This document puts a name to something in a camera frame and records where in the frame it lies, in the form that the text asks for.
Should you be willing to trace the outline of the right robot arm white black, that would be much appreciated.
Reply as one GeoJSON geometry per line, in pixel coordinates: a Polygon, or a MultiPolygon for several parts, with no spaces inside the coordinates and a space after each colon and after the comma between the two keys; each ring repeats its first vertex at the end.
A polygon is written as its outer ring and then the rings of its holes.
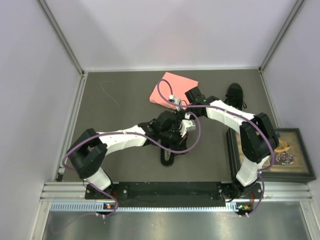
{"type": "Polygon", "coordinates": [[[169,100],[177,108],[190,110],[197,117],[218,121],[239,134],[244,160],[235,175],[233,192],[237,197],[245,198],[251,193],[258,174],[270,169],[276,161],[275,149],[279,146],[279,138],[268,115],[243,112],[213,96],[206,98],[198,87],[185,95],[189,105],[182,105],[173,94],[169,95],[169,100]]]}

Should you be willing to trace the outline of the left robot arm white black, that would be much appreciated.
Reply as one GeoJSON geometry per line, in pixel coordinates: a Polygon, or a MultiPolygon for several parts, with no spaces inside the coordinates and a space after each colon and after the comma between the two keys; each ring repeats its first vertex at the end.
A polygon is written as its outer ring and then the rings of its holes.
{"type": "Polygon", "coordinates": [[[114,187],[101,167],[105,156],[131,147],[160,144],[163,150],[171,153],[169,159],[161,156],[160,161],[164,166],[170,166],[174,155],[187,151],[188,131],[195,127],[195,122],[185,113],[166,110],[158,118],[128,129],[96,132],[89,128],[71,145],[67,158],[78,177],[94,185],[97,194],[106,199],[113,194],[114,187]]]}

